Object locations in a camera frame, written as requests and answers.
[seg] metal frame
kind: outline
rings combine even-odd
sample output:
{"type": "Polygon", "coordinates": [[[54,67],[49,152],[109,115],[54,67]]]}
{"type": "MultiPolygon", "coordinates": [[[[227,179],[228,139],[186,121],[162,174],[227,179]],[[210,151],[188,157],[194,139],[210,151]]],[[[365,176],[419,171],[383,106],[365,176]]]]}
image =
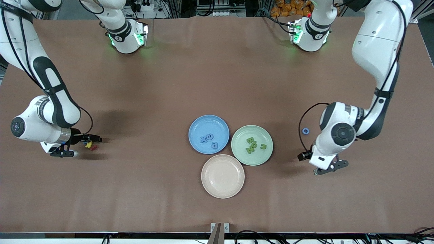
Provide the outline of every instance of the metal frame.
{"type": "Polygon", "coordinates": [[[434,10],[427,11],[428,8],[433,4],[434,0],[422,0],[419,5],[413,9],[410,17],[410,23],[417,23],[419,19],[434,13],[434,10]]]}

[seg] black band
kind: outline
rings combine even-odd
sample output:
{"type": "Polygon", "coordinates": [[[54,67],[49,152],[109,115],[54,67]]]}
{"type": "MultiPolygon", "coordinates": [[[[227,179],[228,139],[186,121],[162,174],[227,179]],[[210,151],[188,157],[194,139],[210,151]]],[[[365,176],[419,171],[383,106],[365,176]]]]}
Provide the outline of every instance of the black band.
{"type": "Polygon", "coordinates": [[[313,21],[312,18],[309,18],[308,21],[309,21],[313,26],[315,26],[316,28],[319,28],[319,29],[329,29],[329,27],[331,26],[331,24],[326,25],[326,26],[322,26],[322,25],[318,24],[317,22],[313,21]]]}
{"type": "Polygon", "coordinates": [[[44,101],[41,102],[41,104],[39,104],[39,109],[38,109],[38,116],[39,116],[39,118],[40,118],[41,120],[43,120],[45,123],[49,123],[49,122],[45,119],[45,117],[44,117],[44,108],[45,108],[45,105],[47,105],[48,102],[49,102],[49,99],[48,99],[48,97],[47,97],[44,101]]]}
{"type": "Polygon", "coordinates": [[[52,95],[55,95],[56,92],[60,92],[61,90],[66,90],[65,83],[61,83],[60,85],[57,85],[57,86],[52,87],[50,89],[44,89],[43,91],[47,96],[52,96],[52,95]]]}
{"type": "Polygon", "coordinates": [[[121,43],[123,41],[125,41],[125,38],[131,33],[131,23],[130,22],[126,22],[126,29],[124,31],[122,31],[121,33],[112,33],[112,31],[108,30],[110,36],[112,39],[114,39],[116,42],[121,43]]]}
{"type": "Polygon", "coordinates": [[[322,32],[319,32],[319,31],[312,29],[312,27],[310,26],[310,21],[306,21],[306,28],[305,29],[306,29],[307,33],[309,33],[314,40],[322,39],[324,37],[324,35],[327,34],[327,32],[329,31],[329,28],[322,31],[322,32]]]}
{"type": "Polygon", "coordinates": [[[22,17],[28,21],[30,21],[31,23],[33,23],[33,15],[18,8],[15,7],[14,5],[10,5],[9,3],[5,3],[5,2],[0,2],[0,8],[2,8],[5,11],[11,12],[13,14],[15,14],[18,17],[22,17]]]}
{"type": "Polygon", "coordinates": [[[49,5],[46,1],[41,0],[29,0],[30,4],[33,5],[37,10],[41,12],[54,12],[57,11],[62,4],[59,4],[57,7],[53,7],[49,5]]]}
{"type": "Polygon", "coordinates": [[[107,30],[108,32],[110,32],[110,33],[118,33],[118,32],[123,31],[125,28],[127,28],[127,26],[128,26],[128,20],[125,19],[125,23],[124,23],[124,25],[123,25],[121,28],[117,28],[117,29],[115,29],[115,30],[111,30],[111,29],[109,29],[109,28],[106,28],[106,30],[107,30]]]}
{"type": "Polygon", "coordinates": [[[364,119],[363,118],[364,113],[365,113],[364,109],[357,107],[357,117],[356,117],[355,123],[353,125],[356,132],[358,131],[358,129],[362,125],[362,122],[364,119]]]}
{"type": "Polygon", "coordinates": [[[387,91],[381,91],[378,88],[375,88],[374,94],[377,97],[383,97],[383,98],[386,98],[386,99],[391,99],[393,97],[393,92],[395,92],[395,91],[389,91],[389,92],[387,92],[387,91]]]}

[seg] table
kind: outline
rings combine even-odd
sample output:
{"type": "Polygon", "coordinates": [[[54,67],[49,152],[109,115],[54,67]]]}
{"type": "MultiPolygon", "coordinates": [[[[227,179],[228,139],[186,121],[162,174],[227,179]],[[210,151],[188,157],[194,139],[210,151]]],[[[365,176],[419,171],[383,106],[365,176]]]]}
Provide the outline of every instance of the table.
{"type": "MultiPolygon", "coordinates": [[[[16,139],[11,119],[42,92],[17,68],[0,86],[0,231],[413,232],[434,220],[434,70],[410,25],[401,74],[381,135],[341,154],[349,166],[314,176],[298,162],[297,125],[317,102],[367,108],[374,79],[351,47],[362,18],[338,17],[318,52],[291,46],[261,18],[144,20],[148,47],[118,53],[98,21],[35,21],[48,55],[74,100],[106,138],[81,158],[53,158],[16,139]],[[225,119],[231,134],[259,125],[273,138],[270,160],[244,167],[243,189],[216,199],[202,187],[210,158],[188,143],[199,116],[225,119]]],[[[307,144],[323,107],[302,123],[307,144]]],[[[89,127],[83,113],[76,125],[89,127]]],[[[230,154],[229,147],[221,153],[230,154]]]]}

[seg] white robotic arm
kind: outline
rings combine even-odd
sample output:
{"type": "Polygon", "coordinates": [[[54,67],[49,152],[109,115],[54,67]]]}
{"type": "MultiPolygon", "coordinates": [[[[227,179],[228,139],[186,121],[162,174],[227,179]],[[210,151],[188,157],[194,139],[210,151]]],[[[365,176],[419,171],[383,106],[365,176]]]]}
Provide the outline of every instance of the white robotic arm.
{"type": "MultiPolygon", "coordinates": [[[[327,6],[330,4],[329,0],[324,2],[327,6]]],[[[354,41],[352,56],[358,65],[375,78],[377,85],[369,109],[341,102],[326,107],[319,122],[321,134],[310,151],[299,155],[300,160],[309,159],[309,163],[319,168],[316,173],[333,171],[335,165],[330,167],[333,159],[347,149],[355,138],[369,140],[380,134],[398,79],[401,49],[398,46],[413,10],[410,0],[350,0],[348,5],[356,11],[362,9],[365,13],[365,20],[354,41]]],[[[312,38],[307,33],[303,37],[312,38]]]]}
{"type": "Polygon", "coordinates": [[[93,135],[80,135],[74,126],[80,119],[80,107],[71,98],[57,68],[43,49],[33,27],[31,11],[55,11],[61,0],[0,0],[0,54],[22,69],[44,91],[11,122],[17,138],[40,142],[52,156],[74,156],[63,145],[80,140],[100,141],[93,135]]]}
{"type": "Polygon", "coordinates": [[[102,22],[112,45],[121,53],[132,53],[146,44],[148,26],[126,19],[122,9],[125,0],[78,0],[102,22]]]}

